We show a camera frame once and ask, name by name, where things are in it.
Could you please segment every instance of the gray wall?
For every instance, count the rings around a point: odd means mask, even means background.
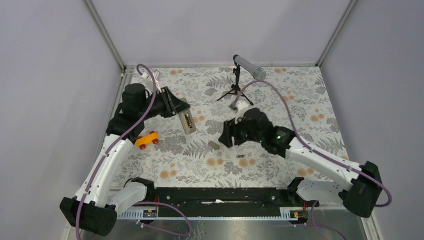
[[[385,240],[424,234],[423,13],[422,0],[358,1],[321,69],[350,159],[376,163],[393,194],[375,210]]]
[[[120,71],[81,0],[3,0],[0,33],[0,239],[58,240]]]
[[[93,0],[127,64],[318,61],[349,0]]]

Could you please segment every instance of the toy car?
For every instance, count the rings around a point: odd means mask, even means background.
[[[149,135],[147,136],[139,136],[137,140],[135,141],[135,145],[139,147],[141,150],[143,150],[146,148],[146,144],[159,143],[158,137],[159,137],[159,134],[157,134],[155,131],[151,131]]]

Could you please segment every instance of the black tripod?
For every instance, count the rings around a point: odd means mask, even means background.
[[[240,65],[238,65],[237,63],[235,63],[235,68],[232,70],[232,72],[235,74],[235,84],[231,85],[231,90],[228,91],[227,93],[225,93],[224,95],[222,95],[217,101],[221,100],[223,97],[227,96],[227,95],[238,95],[239,92],[242,91],[242,89],[239,86],[239,80],[240,80]],[[246,100],[250,103],[250,105],[253,106],[253,102],[249,100],[249,98],[244,94],[241,93],[240,94],[242,97],[245,97]]]

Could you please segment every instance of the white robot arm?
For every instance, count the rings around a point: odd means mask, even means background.
[[[294,131],[274,126],[265,113],[252,108],[244,101],[237,102],[233,109],[237,110],[236,117],[224,122],[223,133],[219,137],[219,141],[228,148],[246,141],[258,142],[269,153],[298,161],[333,180],[311,181],[296,177],[288,186],[288,190],[295,192],[298,198],[292,199],[293,202],[318,200],[325,205],[343,205],[360,217],[368,218],[371,215],[382,189],[356,172],[363,172],[381,183],[375,164],[368,161],[361,165],[347,161],[313,146],[296,136]],[[330,157],[334,162],[315,151]]]
[[[75,195],[72,198],[64,197],[60,203],[60,210],[71,226],[76,226],[79,214],[80,229],[106,236],[112,230],[118,215],[135,203],[150,197],[148,187],[153,185],[153,182],[148,180],[133,181],[115,195],[109,196],[117,169],[121,167],[124,157],[134,147],[137,137],[144,129],[143,121],[135,124],[142,115],[145,115],[144,120],[158,115],[170,118],[185,113],[190,105],[175,97],[165,86],[155,95],[154,103],[146,113],[148,103],[153,100],[153,94],[149,95],[147,92],[145,86],[140,83],[125,87],[122,102],[109,121],[103,146],[93,168]],[[187,114],[181,120],[184,128],[195,128],[190,117],[191,115]]]

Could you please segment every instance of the floral tablecloth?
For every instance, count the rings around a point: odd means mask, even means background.
[[[333,113],[318,67],[265,67],[266,80],[274,84],[287,100],[299,133],[316,146],[348,159],[342,136]],[[178,116],[160,116],[145,121],[142,136],[156,131],[158,144],[146,149],[134,147],[113,180],[121,187],[133,177],[154,181],[157,187],[286,187],[295,176],[329,181],[319,172],[290,159],[266,152],[259,143],[246,142],[226,148],[220,143],[213,150],[209,141],[218,142],[223,121],[234,117],[228,95],[235,76],[229,67],[157,68],[159,84],[168,86],[179,98],[185,97],[197,131],[186,135]],[[242,69],[240,86],[252,81]],[[131,82],[142,82],[136,72]],[[284,105],[265,84],[255,84],[245,94],[265,112],[274,125],[290,127]]]

